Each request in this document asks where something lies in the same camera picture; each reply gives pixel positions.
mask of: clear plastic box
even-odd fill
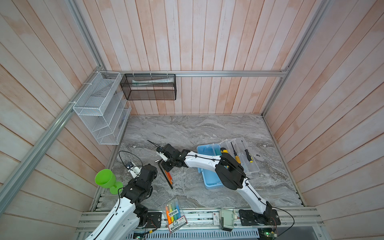
[[[183,210],[179,206],[179,201],[177,200],[177,198],[166,202],[163,211],[164,216],[166,217],[168,222],[167,227],[170,233],[174,233],[175,231],[177,231],[188,223]]]
[[[240,138],[233,138],[233,139],[227,139],[225,141],[222,141],[220,144],[220,147],[224,147],[228,150],[228,153],[234,157],[233,149],[235,149],[237,155],[240,158],[241,166],[244,168],[245,174],[251,174],[254,172],[260,171],[259,166],[257,165],[256,161],[249,162],[247,159],[247,156],[245,155],[245,150],[248,149],[248,145],[245,142],[245,139],[243,137]]]

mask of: black wire mesh organizer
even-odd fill
[[[127,100],[176,100],[175,74],[126,73],[120,86]]]

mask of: blue tray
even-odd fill
[[[211,155],[211,156],[221,155],[220,145],[219,144],[200,145],[197,147],[197,153]],[[214,189],[214,188],[223,186],[216,172],[212,172],[212,171],[201,169],[201,168],[198,168],[198,171],[203,174],[204,185],[206,189]]]

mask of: black mounting plate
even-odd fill
[[[147,228],[160,228],[162,212],[149,212],[147,216]]]
[[[271,210],[271,217],[267,217],[263,214],[255,213],[252,210],[239,210],[240,221],[242,226],[257,226],[257,225],[281,225],[280,218],[275,217],[278,216],[277,211],[275,209]]]

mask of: white wire mesh organizer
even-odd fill
[[[120,81],[120,73],[99,72],[73,107],[99,144],[119,144],[131,113],[124,93],[114,95]]]
[[[99,144],[119,144],[132,109],[131,106],[124,108],[127,100],[122,96],[123,92],[113,95],[102,116],[79,115]]]
[[[117,72],[99,72],[73,106],[78,115],[102,116],[121,82]]]

